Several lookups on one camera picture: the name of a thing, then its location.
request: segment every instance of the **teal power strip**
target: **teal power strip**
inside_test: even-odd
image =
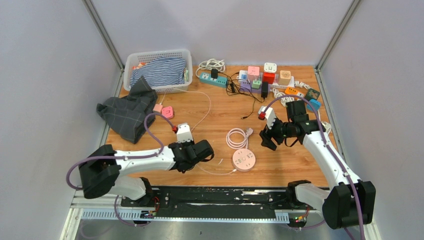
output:
[[[200,73],[200,82],[204,84],[210,84],[221,88],[227,87],[227,78],[223,76],[218,76],[218,78],[211,78],[211,74],[207,72]]]

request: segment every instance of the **pink round socket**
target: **pink round socket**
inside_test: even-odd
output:
[[[232,165],[240,172],[250,171],[256,163],[253,152],[246,148],[238,149],[232,155]]]

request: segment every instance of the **red cube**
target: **red cube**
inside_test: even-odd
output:
[[[264,72],[263,75],[262,75],[262,83],[268,82],[268,84],[273,84],[275,78],[276,78],[275,73]]]

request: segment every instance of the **black charger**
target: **black charger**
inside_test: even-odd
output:
[[[210,70],[210,78],[217,79],[218,78],[218,69],[213,68]]]
[[[262,98],[268,97],[268,82],[267,81],[262,82],[262,88],[260,89],[260,96]]]

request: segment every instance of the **pink plug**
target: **pink plug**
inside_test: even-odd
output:
[[[153,108],[153,112],[156,112],[158,114],[161,114],[163,108],[164,108],[164,106],[162,106],[160,104],[155,104],[154,105],[154,108]]]
[[[167,119],[172,119],[174,117],[174,109],[172,106],[167,106],[162,109],[162,115]]]

